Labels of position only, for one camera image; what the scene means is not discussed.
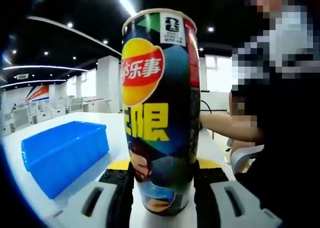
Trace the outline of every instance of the yellow chinese characters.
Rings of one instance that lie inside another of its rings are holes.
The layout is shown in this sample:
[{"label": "yellow chinese characters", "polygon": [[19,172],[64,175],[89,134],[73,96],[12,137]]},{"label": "yellow chinese characters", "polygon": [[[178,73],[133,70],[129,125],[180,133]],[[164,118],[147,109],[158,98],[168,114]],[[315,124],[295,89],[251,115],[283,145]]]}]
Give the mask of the yellow chinese characters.
[{"label": "yellow chinese characters", "polygon": [[128,135],[148,141],[169,141],[165,132],[165,128],[168,127],[168,103],[135,105],[131,107],[130,115],[126,113],[126,105],[123,106],[123,110],[125,131]]}]

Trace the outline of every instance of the black shirt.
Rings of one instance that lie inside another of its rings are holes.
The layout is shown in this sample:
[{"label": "black shirt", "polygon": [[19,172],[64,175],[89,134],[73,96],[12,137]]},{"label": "black shirt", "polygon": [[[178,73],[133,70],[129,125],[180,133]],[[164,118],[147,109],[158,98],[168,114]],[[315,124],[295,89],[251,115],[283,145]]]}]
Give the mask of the black shirt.
[{"label": "black shirt", "polygon": [[[237,179],[260,199],[262,207],[288,222],[308,215],[309,182],[316,171],[316,161],[309,154],[319,146],[319,52],[312,49],[311,55],[308,51],[301,56],[303,52],[297,50],[295,61],[283,62],[292,66],[291,74],[284,74],[283,69],[266,60],[265,45],[262,50],[251,51],[256,55],[238,56],[246,64],[260,65],[267,77],[246,78],[241,81],[243,85],[232,87],[232,97],[244,99],[244,114],[256,115],[264,136],[263,151]],[[318,59],[318,63],[313,62],[314,69],[308,69],[310,63],[304,62],[305,67],[294,73],[294,67],[302,65],[298,59]]]}]

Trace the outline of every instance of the white label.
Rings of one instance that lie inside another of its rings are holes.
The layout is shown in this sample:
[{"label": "white label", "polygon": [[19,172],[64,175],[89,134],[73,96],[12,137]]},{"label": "white label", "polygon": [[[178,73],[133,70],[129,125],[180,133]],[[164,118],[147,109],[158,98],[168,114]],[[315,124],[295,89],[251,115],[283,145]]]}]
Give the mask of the white label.
[{"label": "white label", "polygon": [[182,17],[160,14],[160,43],[186,46],[185,26]]}]

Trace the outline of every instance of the window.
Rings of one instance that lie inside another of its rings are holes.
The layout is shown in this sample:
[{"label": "window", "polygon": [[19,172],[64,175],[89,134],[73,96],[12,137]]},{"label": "window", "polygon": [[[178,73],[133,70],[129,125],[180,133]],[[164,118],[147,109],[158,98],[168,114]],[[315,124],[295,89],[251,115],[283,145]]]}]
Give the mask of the window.
[{"label": "window", "polygon": [[77,96],[77,87],[76,87],[77,77],[71,77],[66,81],[66,95],[67,96]]},{"label": "window", "polygon": [[206,83],[211,92],[230,92],[233,82],[232,59],[206,56]]},{"label": "window", "polygon": [[93,97],[97,94],[96,91],[96,69],[81,74],[81,96]]}]

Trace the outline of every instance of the table surface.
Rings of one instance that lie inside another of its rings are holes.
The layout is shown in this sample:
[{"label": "table surface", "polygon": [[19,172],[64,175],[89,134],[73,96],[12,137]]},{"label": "table surface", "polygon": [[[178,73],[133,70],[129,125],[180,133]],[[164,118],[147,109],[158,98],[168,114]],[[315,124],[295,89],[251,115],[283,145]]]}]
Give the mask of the table surface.
[{"label": "table surface", "polygon": [[[27,172],[24,166],[21,155],[21,141],[39,132],[71,121],[84,121],[105,124],[106,135],[109,144],[109,153],[105,155],[101,160],[99,160],[96,164],[94,164],[91,168],[89,168],[85,173],[83,173],[55,199],[50,200],[40,189],[32,175]],[[86,184],[94,180],[98,181],[111,162],[129,159],[124,127],[124,116],[123,114],[116,113],[71,113],[60,116],[35,124],[4,137],[3,146],[16,183],[20,187],[28,203],[42,219],[65,207],[68,203],[68,198],[75,194]],[[223,171],[226,173],[228,179],[235,180],[232,169],[226,163],[222,153],[217,147],[217,144],[214,142],[207,130],[202,130],[199,133],[197,156],[219,163]],[[194,188],[192,186],[190,191],[189,204],[180,214],[174,217],[161,217],[151,214],[145,208],[141,207],[141,197],[135,186],[135,188],[133,189],[134,201],[131,213],[131,217],[134,218],[130,218],[130,226],[163,227],[165,225],[166,227],[177,227],[177,225],[179,224],[178,226],[186,227],[187,224],[187,226],[189,227],[196,227],[197,216],[195,211],[195,204],[193,202],[193,189]]]}]

